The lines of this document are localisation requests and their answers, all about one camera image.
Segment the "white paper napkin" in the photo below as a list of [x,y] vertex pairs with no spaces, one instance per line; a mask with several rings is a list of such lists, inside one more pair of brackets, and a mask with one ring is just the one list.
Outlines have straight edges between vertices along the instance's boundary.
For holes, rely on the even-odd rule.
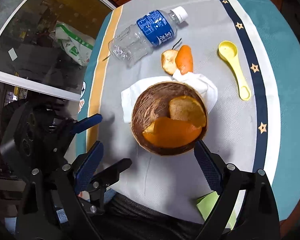
[[165,81],[178,81],[194,88],[203,98],[208,112],[213,109],[217,102],[218,89],[206,76],[192,72],[182,75],[180,70],[176,70],[172,76],[156,76],[141,79],[121,92],[124,123],[131,123],[133,108],[141,93],[152,85]]

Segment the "clear plastic water bottle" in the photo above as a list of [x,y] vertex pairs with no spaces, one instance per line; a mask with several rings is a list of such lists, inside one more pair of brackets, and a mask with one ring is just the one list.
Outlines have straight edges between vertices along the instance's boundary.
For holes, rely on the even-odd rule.
[[182,6],[169,12],[153,10],[128,26],[109,43],[111,56],[131,67],[162,44],[173,40],[188,13]]

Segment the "brown coconut shell bowl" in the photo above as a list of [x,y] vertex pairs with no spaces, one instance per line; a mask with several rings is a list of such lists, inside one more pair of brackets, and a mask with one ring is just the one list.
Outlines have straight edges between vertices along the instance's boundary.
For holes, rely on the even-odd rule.
[[[202,127],[200,135],[185,146],[177,148],[156,147],[143,137],[142,132],[157,118],[170,118],[169,102],[179,96],[190,96],[199,101],[205,109],[207,124],[205,127]],[[179,155],[193,149],[195,143],[206,135],[207,127],[208,112],[204,100],[194,88],[185,83],[176,81],[156,83],[141,93],[133,108],[131,130],[134,138],[142,148],[160,156]]]

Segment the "brown orange peel piece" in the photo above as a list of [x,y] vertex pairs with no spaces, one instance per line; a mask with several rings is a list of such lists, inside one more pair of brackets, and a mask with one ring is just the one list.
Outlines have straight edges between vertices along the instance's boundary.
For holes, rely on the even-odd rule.
[[205,127],[207,117],[205,109],[199,101],[190,96],[179,96],[169,102],[170,118],[188,121],[195,127]]

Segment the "yellow plastic measuring spoon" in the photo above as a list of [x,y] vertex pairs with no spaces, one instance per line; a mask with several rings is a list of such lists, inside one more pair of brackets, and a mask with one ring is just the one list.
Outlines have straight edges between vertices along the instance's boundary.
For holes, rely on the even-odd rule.
[[222,60],[229,64],[234,72],[234,76],[237,80],[239,97],[243,101],[249,101],[251,98],[251,90],[243,75],[236,45],[230,41],[222,41],[218,46],[218,54]]

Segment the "teal white tablecloth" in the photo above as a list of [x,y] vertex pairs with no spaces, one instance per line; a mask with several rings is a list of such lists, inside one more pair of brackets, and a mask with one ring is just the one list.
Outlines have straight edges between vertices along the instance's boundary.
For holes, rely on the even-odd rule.
[[[177,6],[187,11],[188,18],[176,37],[191,47],[194,72],[218,89],[204,142],[241,170],[264,169],[279,217],[288,218],[300,199],[300,44],[270,0],[132,0],[110,12],[96,38],[78,113],[79,119],[100,113],[103,121],[77,136],[76,153],[102,141],[100,168],[122,158],[133,162],[114,184],[115,191],[167,215],[203,222],[195,200],[210,188],[193,152],[175,157],[149,153],[123,121],[121,92],[141,79],[166,76],[160,57],[174,42],[132,67],[109,56],[108,50],[109,41],[137,19]],[[222,41],[238,49],[251,90],[249,101],[239,97],[234,72],[218,54]]]

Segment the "glass sliding door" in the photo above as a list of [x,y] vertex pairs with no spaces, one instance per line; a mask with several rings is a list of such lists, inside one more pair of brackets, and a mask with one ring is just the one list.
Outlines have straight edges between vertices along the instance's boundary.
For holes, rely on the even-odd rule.
[[0,0],[0,82],[78,101],[86,64],[70,56],[67,32],[92,48],[112,10],[107,0]]

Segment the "small orange peel piece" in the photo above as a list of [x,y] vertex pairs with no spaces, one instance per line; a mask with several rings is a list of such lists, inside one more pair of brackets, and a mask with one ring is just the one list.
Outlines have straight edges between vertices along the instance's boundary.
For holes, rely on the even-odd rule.
[[181,46],[175,58],[175,64],[182,75],[193,72],[192,51],[188,45]]

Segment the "green white plastic bag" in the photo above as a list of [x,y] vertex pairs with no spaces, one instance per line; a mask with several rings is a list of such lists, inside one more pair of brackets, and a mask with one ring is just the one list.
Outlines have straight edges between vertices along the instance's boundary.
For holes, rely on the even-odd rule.
[[59,21],[55,25],[55,39],[77,64],[82,67],[88,65],[95,39]]

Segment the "large orange peel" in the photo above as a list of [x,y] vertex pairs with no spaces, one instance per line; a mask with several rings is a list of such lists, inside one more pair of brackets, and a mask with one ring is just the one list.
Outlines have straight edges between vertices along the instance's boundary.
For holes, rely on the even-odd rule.
[[162,148],[177,148],[193,142],[202,132],[189,121],[159,117],[143,132],[143,137],[152,145]]

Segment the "pale orange peel piece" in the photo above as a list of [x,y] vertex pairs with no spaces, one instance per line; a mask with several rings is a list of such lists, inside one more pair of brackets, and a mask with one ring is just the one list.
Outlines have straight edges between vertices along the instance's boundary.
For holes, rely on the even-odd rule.
[[175,64],[177,54],[177,50],[166,50],[161,54],[161,67],[169,75],[173,75],[177,70],[177,66]]

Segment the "green paper sheet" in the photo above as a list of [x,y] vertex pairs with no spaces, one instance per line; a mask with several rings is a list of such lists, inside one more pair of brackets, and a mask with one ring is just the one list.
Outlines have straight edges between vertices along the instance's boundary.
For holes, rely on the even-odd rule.
[[[196,200],[196,207],[202,215],[203,220],[206,220],[208,218],[218,200],[218,197],[219,195],[217,194],[217,192],[212,191]],[[232,230],[235,226],[235,223],[236,213],[235,210],[233,210],[225,228]]]

